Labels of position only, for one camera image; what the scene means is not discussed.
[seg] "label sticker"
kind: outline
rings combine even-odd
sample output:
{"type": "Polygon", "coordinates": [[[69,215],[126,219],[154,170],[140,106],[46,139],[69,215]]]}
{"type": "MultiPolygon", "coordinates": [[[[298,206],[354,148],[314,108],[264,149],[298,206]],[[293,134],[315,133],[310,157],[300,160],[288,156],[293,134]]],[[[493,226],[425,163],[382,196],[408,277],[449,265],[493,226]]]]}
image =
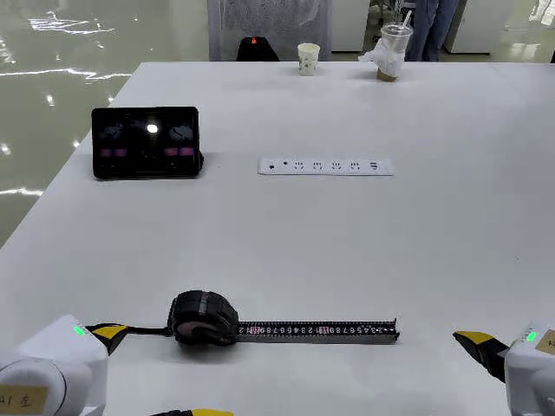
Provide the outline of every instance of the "label sticker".
{"type": "Polygon", "coordinates": [[[41,414],[48,388],[0,384],[0,414],[41,414]]]}
{"type": "Polygon", "coordinates": [[[536,349],[542,353],[555,355],[555,331],[552,329],[547,331],[541,341],[538,342],[536,349]]]}

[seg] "shiny floor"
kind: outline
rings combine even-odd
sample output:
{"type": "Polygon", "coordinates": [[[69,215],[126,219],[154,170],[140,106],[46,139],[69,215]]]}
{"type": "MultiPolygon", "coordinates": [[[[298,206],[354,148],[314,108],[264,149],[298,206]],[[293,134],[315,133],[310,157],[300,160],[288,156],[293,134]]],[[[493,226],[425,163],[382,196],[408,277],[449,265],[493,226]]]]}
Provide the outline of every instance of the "shiny floor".
{"type": "MultiPolygon", "coordinates": [[[[491,55],[442,59],[548,62],[554,15],[555,0],[516,0],[491,55]]],[[[207,58],[206,0],[0,0],[0,246],[141,62],[207,58]]]]}

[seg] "jeans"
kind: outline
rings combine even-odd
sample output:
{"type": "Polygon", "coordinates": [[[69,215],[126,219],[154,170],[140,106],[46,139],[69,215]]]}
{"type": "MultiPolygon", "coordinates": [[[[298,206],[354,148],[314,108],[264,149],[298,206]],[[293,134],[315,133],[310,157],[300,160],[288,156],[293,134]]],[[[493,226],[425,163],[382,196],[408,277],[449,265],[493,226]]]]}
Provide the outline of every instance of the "jeans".
{"type": "Polygon", "coordinates": [[[415,33],[407,61],[437,62],[459,0],[416,0],[415,33]]]}

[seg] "white cabinet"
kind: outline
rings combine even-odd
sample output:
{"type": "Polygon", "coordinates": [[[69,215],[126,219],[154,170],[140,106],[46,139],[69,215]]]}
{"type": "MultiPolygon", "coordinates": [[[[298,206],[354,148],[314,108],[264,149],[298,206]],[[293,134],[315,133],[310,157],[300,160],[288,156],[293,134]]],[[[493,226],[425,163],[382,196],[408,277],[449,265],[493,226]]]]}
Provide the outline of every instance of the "white cabinet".
{"type": "Polygon", "coordinates": [[[512,10],[510,0],[460,0],[445,47],[454,54],[491,52],[512,10]]]}
{"type": "Polygon", "coordinates": [[[331,0],[331,50],[360,52],[366,34],[370,0],[331,0]]]}

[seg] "power outlet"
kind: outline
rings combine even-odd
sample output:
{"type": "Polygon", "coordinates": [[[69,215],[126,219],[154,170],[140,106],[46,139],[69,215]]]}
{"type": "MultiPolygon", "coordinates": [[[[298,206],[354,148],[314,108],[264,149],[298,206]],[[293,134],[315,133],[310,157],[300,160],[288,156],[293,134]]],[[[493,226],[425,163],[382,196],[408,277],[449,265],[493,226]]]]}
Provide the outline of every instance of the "power outlet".
{"type": "Polygon", "coordinates": [[[388,160],[377,159],[267,159],[258,163],[262,175],[393,176],[388,160]]]}

